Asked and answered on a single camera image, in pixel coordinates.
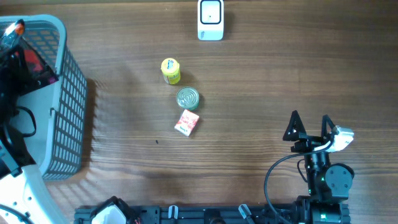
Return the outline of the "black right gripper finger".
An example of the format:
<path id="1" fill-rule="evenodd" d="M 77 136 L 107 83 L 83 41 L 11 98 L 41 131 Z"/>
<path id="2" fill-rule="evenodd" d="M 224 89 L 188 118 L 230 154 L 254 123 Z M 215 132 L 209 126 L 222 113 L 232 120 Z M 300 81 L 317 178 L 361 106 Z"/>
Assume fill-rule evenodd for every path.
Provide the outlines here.
<path id="1" fill-rule="evenodd" d="M 334 127 L 335 127 L 335 124 L 333 123 L 331 118 L 327 114 L 323 115 L 321 137 L 328 139 L 330 137 L 330 133 Z"/>
<path id="2" fill-rule="evenodd" d="M 282 137 L 283 141 L 301 141 L 307 138 L 305 127 L 297 110 L 291 114 L 289 124 Z"/>

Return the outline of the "yellow lidded jar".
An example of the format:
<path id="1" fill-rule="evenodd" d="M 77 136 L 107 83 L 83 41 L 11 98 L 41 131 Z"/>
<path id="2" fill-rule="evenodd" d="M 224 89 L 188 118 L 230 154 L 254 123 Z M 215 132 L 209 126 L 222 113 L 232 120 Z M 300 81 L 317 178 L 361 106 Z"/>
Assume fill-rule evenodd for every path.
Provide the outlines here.
<path id="1" fill-rule="evenodd" d="M 174 58 L 166 58 L 161 63 L 161 71 L 165 82 L 169 85 L 175 85 L 180 81 L 180 64 Z"/>

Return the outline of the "dark snack packet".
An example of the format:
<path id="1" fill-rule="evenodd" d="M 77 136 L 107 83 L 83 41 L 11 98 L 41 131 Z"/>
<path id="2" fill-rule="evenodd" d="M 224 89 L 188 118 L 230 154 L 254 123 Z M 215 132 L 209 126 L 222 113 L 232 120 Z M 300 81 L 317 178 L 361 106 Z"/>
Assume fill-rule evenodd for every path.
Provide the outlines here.
<path id="1" fill-rule="evenodd" d="M 49 64 L 24 38 L 25 22 L 13 22 L 1 36 L 1 90 L 25 95 L 58 81 Z"/>

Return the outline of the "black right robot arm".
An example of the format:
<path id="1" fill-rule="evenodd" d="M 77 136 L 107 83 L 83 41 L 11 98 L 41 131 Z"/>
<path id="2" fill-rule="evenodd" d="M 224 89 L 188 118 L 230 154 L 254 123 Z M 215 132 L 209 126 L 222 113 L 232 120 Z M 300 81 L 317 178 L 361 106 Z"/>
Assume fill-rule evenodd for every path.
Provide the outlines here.
<path id="1" fill-rule="evenodd" d="M 348 223 L 342 202 L 349 197 L 354 171 L 342 163 L 332 164 L 330 154 L 353 141 L 353 130 L 335 125 L 324 115 L 321 135 L 311 136 L 293 111 L 282 139 L 294 142 L 291 151 L 303 157 L 308 186 L 308 195 L 297 197 L 291 211 L 282 214 L 292 223 Z"/>

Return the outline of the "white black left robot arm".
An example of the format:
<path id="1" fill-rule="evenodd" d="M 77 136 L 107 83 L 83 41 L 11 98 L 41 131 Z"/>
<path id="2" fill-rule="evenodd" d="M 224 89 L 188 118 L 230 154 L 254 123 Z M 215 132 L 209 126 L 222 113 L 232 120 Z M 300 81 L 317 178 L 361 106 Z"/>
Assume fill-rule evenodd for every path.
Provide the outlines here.
<path id="1" fill-rule="evenodd" d="M 8 223 L 68 223 L 51 197 L 25 143 L 37 132 L 33 112 L 17 99 L 35 85 L 20 46 L 1 56 L 1 216 Z M 23 133 L 10 120 L 25 111 L 33 130 Z"/>

